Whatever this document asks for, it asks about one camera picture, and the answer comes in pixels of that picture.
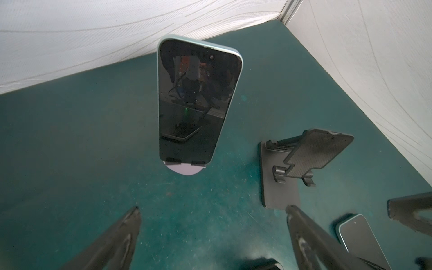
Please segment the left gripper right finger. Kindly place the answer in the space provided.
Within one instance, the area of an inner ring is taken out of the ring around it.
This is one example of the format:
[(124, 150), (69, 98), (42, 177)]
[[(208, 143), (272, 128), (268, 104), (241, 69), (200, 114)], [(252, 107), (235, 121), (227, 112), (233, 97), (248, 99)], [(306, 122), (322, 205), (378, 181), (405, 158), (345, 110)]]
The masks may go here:
[(343, 247), (297, 206), (286, 208), (287, 224), (298, 268), (319, 270), (369, 270), (366, 263)]

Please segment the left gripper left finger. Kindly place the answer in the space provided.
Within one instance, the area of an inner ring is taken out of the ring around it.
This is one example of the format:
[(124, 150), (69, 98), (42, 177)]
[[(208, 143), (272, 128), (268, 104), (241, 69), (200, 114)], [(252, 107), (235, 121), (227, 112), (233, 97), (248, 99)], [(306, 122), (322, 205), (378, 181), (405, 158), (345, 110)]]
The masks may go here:
[(62, 270), (128, 270), (141, 227), (139, 207), (134, 206), (90, 246), (66, 262)]

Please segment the purple phone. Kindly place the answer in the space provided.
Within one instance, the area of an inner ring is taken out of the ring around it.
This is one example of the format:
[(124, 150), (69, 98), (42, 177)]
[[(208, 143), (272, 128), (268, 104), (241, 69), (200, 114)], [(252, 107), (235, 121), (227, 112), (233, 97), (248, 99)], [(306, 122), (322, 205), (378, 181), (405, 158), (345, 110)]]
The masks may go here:
[(373, 270), (391, 270), (391, 266), (376, 239), (367, 219), (353, 214), (335, 227), (337, 238), (351, 255), (356, 256)]

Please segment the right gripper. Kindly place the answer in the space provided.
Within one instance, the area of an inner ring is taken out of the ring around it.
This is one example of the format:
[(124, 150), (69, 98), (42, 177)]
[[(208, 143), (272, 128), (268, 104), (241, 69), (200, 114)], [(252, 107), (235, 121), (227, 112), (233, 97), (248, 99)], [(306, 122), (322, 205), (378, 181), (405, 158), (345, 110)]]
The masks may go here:
[(422, 234), (432, 235), (432, 220), (422, 217), (423, 210), (432, 210), (432, 193), (420, 193), (387, 202), (388, 217)]

